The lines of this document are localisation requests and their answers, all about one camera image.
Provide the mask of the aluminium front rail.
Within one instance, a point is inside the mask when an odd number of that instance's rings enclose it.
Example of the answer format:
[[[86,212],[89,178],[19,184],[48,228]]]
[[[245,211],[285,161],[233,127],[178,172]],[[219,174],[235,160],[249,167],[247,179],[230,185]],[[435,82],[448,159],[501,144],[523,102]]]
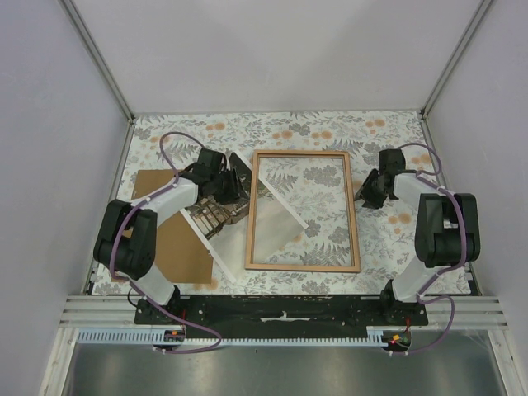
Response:
[[[498,298],[455,296],[452,330],[507,330],[508,324]],[[450,317],[450,305],[442,299],[426,306],[428,324],[412,330],[442,330]],[[65,328],[136,328],[135,308],[124,295],[71,295],[67,298],[59,325]]]

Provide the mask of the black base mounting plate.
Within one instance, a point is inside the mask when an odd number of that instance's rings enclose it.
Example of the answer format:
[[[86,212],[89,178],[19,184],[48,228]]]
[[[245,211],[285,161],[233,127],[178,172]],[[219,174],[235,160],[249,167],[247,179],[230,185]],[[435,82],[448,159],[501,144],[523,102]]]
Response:
[[[222,337],[362,337],[369,326],[428,324],[419,303],[359,295],[191,295],[169,311]]]

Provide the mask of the right aluminium corner post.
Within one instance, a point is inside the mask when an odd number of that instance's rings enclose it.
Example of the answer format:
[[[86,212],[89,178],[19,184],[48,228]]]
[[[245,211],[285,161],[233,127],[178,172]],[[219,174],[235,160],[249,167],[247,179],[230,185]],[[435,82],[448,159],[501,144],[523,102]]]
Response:
[[[440,98],[440,95],[444,91],[447,83],[450,81],[451,76],[455,72],[458,64],[464,57],[464,54],[468,50],[470,44],[477,35],[479,28],[483,24],[490,10],[494,6],[494,0],[482,0],[478,3],[476,10],[469,19],[462,35],[458,39],[455,48],[453,49],[450,57],[448,58],[445,67],[442,69],[439,78],[436,80],[434,87],[431,90],[428,98],[425,101],[421,109],[421,115],[424,120],[432,113],[432,110]]]

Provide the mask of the left aluminium corner post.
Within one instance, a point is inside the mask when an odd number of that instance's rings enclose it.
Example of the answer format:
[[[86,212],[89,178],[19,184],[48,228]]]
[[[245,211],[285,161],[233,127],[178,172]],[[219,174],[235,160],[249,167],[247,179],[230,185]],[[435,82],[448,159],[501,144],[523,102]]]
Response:
[[[95,64],[99,74],[101,75],[104,83],[110,89],[118,107],[121,112],[131,124],[135,120],[135,114],[131,110],[129,103],[126,101],[123,92],[121,91],[115,77],[113,76],[111,69],[109,68],[104,56],[99,49],[96,41],[94,40],[92,33],[90,32],[87,23],[84,21],[81,12],[79,11],[75,1],[72,0],[60,0],[61,7],[66,12],[70,22],[72,23],[75,31],[77,32],[85,50],[88,52],[92,62]]]

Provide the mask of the brown cardboard backing board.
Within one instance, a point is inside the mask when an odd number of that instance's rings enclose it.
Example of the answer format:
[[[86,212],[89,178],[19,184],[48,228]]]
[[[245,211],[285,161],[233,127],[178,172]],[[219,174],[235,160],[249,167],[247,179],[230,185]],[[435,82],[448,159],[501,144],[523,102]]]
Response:
[[[157,190],[172,176],[170,170],[139,170],[131,199]],[[175,284],[209,284],[212,280],[213,258],[182,212],[158,228],[155,264]]]

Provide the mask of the printed pier photo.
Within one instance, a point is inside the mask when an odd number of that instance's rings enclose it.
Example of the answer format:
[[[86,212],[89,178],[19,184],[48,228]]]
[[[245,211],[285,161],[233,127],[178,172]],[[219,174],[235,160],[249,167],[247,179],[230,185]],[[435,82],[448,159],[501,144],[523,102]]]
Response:
[[[248,223],[256,218],[253,256],[262,263],[301,235],[308,224],[264,178],[257,183],[257,208],[250,210],[252,164],[240,152],[228,156],[242,184],[241,197],[221,205],[214,198],[181,211],[184,219],[210,252],[225,277],[237,282],[245,272]]]

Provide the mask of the wooden picture frame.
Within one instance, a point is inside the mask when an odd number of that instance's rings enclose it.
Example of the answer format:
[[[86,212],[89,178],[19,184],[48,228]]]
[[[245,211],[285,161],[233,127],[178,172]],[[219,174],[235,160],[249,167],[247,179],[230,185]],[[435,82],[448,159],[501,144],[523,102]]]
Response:
[[[353,195],[345,151],[255,151],[246,269],[360,272]]]

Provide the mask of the floral patterned table mat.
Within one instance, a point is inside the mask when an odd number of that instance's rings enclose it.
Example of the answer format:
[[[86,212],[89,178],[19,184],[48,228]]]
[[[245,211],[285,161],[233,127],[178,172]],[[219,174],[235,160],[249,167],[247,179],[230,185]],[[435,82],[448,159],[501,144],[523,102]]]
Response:
[[[139,170],[184,167],[199,147],[238,151],[250,158],[257,149],[346,151],[352,180],[359,187],[378,154],[403,147],[407,165],[433,166],[418,114],[412,111],[300,111],[225,115],[144,115],[137,119],[118,196],[131,197]],[[214,266],[209,284],[182,285],[197,294],[376,294],[403,271],[414,254],[415,211],[399,200],[379,210],[358,207],[361,271],[247,271],[237,282]]]

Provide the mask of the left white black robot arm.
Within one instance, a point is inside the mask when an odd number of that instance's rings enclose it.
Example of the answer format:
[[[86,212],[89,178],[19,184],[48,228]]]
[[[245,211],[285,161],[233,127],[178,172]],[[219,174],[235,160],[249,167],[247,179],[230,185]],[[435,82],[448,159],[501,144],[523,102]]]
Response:
[[[196,162],[157,190],[107,204],[93,259],[151,299],[153,314],[161,322],[175,323],[182,314],[180,291],[155,264],[158,227],[204,198],[232,204],[241,197],[241,189],[238,172],[229,168],[226,155],[203,148]]]

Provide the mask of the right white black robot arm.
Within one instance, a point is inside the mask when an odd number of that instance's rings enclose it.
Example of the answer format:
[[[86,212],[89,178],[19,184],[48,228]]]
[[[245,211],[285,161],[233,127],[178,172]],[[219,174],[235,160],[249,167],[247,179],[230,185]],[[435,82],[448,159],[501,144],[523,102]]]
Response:
[[[401,148],[387,148],[355,195],[369,209],[402,200],[417,211],[415,257],[387,283],[377,306],[379,318],[390,325],[404,319],[408,307],[423,304],[441,276],[476,260],[481,251],[476,197],[438,186],[424,174],[407,168]]]

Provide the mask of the aluminium corner post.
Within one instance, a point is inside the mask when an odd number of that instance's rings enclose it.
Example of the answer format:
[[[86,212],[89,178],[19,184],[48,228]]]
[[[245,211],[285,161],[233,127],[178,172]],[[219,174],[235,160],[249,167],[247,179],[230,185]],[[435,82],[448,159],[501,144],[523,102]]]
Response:
[[[436,80],[434,87],[431,90],[428,98],[425,101],[421,109],[421,115],[424,120],[432,113],[432,110],[440,98],[440,95],[444,91],[447,83],[450,81],[451,76],[455,72],[458,64],[464,57],[464,54],[468,50],[470,44],[477,35],[479,28],[483,24],[490,10],[494,6],[494,0],[482,0],[478,3],[476,10],[469,19],[462,35],[458,39],[455,48],[453,49],[450,57],[448,58],[445,67],[442,69],[439,78]]]
[[[121,112],[131,124],[135,120],[135,114],[131,110],[129,103],[126,101],[123,92],[121,91],[115,77],[113,76],[111,69],[109,68],[104,56],[99,49],[96,41],[94,40],[92,33],[90,32],[87,23],[84,21],[81,12],[79,11],[75,1],[72,0],[60,0],[61,7],[66,12],[70,22],[72,23],[75,31],[77,32],[85,50],[88,52],[92,62],[95,64],[99,74],[101,75],[104,83],[110,89],[118,107]]]

